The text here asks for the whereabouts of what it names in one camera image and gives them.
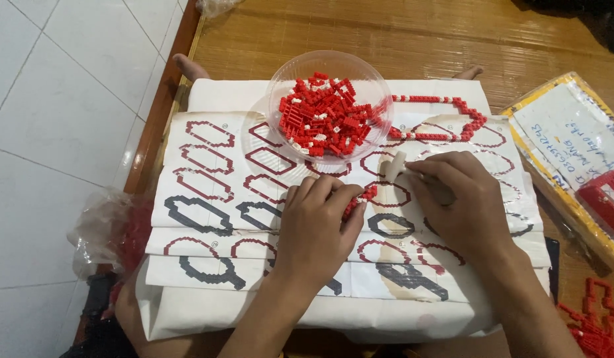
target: plastic bag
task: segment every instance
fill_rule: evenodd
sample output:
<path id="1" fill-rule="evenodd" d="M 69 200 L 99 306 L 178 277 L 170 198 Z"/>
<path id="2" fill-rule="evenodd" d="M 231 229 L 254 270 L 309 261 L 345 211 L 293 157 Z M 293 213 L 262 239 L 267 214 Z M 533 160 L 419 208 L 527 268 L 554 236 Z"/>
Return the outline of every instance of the plastic bag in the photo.
<path id="1" fill-rule="evenodd" d="M 100 264 L 112 271 L 133 272 L 152 231 L 152 201 L 107 187 L 91 194 L 75 228 L 66 238 L 75 246 L 73 272 L 81 279 L 95 274 Z"/>
<path id="2" fill-rule="evenodd" d="M 198 0 L 196 2 L 196 9 L 208 19 L 213 19 L 230 10 L 241 1 L 243 0 Z"/>

